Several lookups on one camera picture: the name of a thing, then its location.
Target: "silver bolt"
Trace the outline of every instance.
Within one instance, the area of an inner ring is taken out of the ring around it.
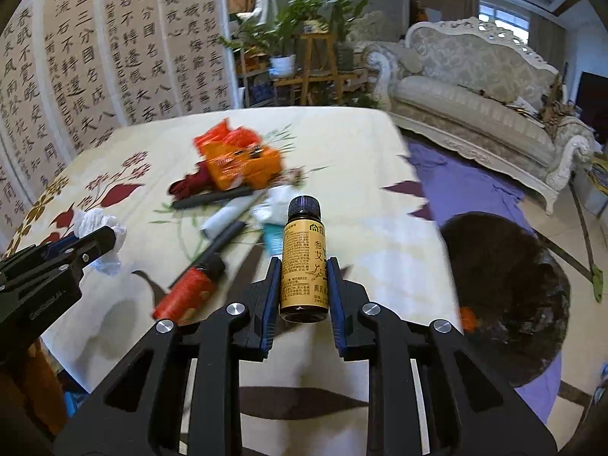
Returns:
[[[452,325],[447,320],[442,318],[433,322],[433,327],[439,333],[449,333],[452,330]]]
[[[171,329],[173,329],[173,326],[174,326],[173,321],[166,318],[166,319],[163,319],[156,323],[156,330],[159,333],[164,334],[164,333],[168,333],[169,331],[171,331]]]
[[[372,303],[370,301],[370,303],[366,303],[363,306],[363,313],[365,315],[378,315],[380,313],[380,310],[382,310],[379,306],[378,303]]]
[[[245,311],[245,306],[242,303],[230,303],[226,307],[226,312],[230,315],[241,315]]]

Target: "green object on floor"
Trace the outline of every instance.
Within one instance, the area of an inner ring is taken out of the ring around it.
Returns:
[[[602,292],[604,289],[604,273],[601,272],[600,268],[595,264],[591,267],[591,272],[593,273],[593,281],[594,284],[594,296],[595,301],[598,303],[602,303]]]

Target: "white roll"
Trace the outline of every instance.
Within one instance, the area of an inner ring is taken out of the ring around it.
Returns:
[[[223,208],[203,223],[201,231],[209,239],[214,240],[233,221],[236,221],[251,205],[257,201],[266,190],[256,190],[251,195],[232,199]]]

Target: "sofa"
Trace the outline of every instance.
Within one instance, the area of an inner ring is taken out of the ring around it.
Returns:
[[[538,192],[547,214],[575,163],[591,158],[594,131],[578,118],[545,126],[515,110],[540,110],[559,72],[509,30],[476,18],[420,22],[404,44],[357,48],[378,74],[374,98],[397,126]]]

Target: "bottle label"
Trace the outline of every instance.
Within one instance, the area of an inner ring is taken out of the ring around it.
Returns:
[[[328,308],[325,227],[297,219],[283,233],[281,308],[316,305]]]

